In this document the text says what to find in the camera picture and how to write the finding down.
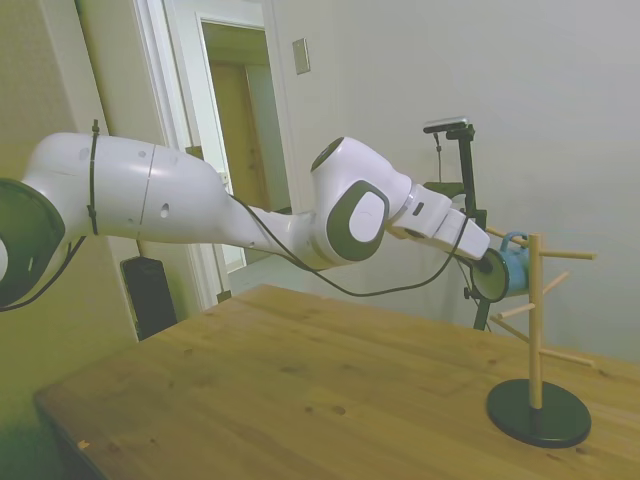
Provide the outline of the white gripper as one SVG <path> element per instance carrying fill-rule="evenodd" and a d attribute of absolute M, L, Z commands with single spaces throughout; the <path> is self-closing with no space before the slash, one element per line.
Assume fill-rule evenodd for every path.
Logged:
<path fill-rule="evenodd" d="M 450 209 L 432 237 L 432 245 L 444 252 L 478 260 L 481 273 L 491 273 L 493 264 L 490 255 L 485 255 L 490 245 L 489 235 L 464 213 Z"/>

